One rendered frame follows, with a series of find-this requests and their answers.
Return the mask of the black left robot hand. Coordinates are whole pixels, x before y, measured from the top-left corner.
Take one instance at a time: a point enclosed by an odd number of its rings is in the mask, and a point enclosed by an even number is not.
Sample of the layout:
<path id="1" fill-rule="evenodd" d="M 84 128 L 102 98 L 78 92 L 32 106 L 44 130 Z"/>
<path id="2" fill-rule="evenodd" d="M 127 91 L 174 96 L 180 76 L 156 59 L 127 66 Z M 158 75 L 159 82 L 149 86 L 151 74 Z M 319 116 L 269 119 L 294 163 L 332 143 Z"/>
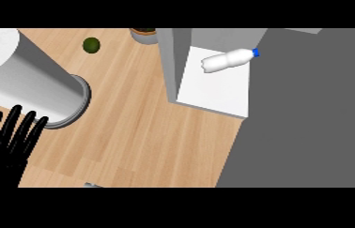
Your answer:
<path id="1" fill-rule="evenodd" d="M 28 158 L 48 121 L 48 117 L 43 116 L 31 127 L 35 111 L 29 111 L 19 127 L 16 127 L 20 111 L 20 105 L 10 108 L 10 113 L 0 128 L 0 188 L 4 189 L 14 189 L 19 185 Z"/>

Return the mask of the grey cabinet with white shelf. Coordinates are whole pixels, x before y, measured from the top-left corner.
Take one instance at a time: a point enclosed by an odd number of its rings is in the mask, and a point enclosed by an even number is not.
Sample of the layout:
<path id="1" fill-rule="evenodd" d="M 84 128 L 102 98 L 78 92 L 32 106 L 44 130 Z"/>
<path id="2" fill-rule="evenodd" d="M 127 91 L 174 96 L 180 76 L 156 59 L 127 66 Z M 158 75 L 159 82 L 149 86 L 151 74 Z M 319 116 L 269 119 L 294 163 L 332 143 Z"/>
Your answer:
<path id="1" fill-rule="evenodd" d="M 266 28 L 158 28 L 167 101 L 236 118 L 248 117 L 250 63 L 205 73 L 201 60 L 257 47 Z"/>

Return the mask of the white bottled water, blue cap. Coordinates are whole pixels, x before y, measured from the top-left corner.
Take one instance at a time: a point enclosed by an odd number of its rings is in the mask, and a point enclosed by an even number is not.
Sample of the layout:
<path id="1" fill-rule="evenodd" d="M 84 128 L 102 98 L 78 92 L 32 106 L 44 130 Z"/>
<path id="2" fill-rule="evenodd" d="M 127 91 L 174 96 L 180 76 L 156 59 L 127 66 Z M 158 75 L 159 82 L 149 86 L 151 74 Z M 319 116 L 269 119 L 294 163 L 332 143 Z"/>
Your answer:
<path id="1" fill-rule="evenodd" d="M 256 57 L 258 57 L 257 48 L 251 50 L 236 49 L 204 58 L 201 60 L 201 68 L 205 73 L 214 73 L 226 68 L 245 65 Z"/>

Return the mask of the dark grey cabinet door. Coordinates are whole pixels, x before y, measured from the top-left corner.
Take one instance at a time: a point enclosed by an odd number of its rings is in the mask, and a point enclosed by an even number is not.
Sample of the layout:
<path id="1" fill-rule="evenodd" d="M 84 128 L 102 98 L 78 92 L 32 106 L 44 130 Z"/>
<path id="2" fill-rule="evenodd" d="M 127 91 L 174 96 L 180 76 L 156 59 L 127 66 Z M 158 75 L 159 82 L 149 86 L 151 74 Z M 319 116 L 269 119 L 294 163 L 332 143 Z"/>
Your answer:
<path id="1" fill-rule="evenodd" d="M 220 187 L 355 187 L 355 29 L 270 29 Z"/>

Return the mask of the large grey cylindrical container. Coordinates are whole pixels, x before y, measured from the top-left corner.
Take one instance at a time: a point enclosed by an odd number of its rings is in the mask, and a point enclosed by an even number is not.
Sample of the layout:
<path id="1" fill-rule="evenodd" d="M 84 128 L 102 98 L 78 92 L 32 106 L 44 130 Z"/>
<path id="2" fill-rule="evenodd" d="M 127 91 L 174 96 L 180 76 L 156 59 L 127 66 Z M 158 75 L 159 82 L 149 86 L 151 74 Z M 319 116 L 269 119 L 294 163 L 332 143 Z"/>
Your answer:
<path id="1" fill-rule="evenodd" d="M 0 106 L 48 117 L 45 129 L 68 127 L 90 103 L 84 79 L 66 72 L 16 28 L 0 28 Z"/>

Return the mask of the green avocado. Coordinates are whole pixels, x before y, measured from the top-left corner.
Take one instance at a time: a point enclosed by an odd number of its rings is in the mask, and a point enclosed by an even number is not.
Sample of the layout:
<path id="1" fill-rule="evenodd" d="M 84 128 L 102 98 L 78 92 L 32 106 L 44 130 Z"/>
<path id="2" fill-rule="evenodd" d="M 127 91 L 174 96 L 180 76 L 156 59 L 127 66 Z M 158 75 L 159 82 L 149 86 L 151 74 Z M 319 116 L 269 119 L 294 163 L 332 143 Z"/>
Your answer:
<path id="1" fill-rule="evenodd" d="M 100 49 L 100 41 L 97 38 L 87 38 L 84 41 L 82 41 L 82 50 L 87 52 L 87 53 L 96 53 Z"/>

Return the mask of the grey plant pot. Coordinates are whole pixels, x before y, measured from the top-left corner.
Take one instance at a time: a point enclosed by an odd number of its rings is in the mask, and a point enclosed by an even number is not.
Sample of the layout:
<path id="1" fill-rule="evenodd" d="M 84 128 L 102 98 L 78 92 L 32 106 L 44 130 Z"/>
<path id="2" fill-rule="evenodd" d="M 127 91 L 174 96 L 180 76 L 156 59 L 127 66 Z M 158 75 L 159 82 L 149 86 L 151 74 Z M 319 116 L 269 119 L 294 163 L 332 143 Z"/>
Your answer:
<path id="1" fill-rule="evenodd" d="M 145 45 L 156 44 L 156 31 L 153 28 L 130 28 L 133 39 Z"/>

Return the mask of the pale grey panel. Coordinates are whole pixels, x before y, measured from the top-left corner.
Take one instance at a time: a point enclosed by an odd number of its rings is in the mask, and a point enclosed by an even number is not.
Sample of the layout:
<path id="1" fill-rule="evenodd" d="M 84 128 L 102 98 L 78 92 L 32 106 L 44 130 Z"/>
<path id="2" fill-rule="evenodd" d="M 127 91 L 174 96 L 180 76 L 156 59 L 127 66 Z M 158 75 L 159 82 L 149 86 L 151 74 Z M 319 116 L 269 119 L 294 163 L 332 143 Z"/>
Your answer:
<path id="1" fill-rule="evenodd" d="M 306 34 L 312 34 L 312 35 L 316 35 L 322 30 L 322 28 L 284 28 L 284 29 L 297 31 Z"/>

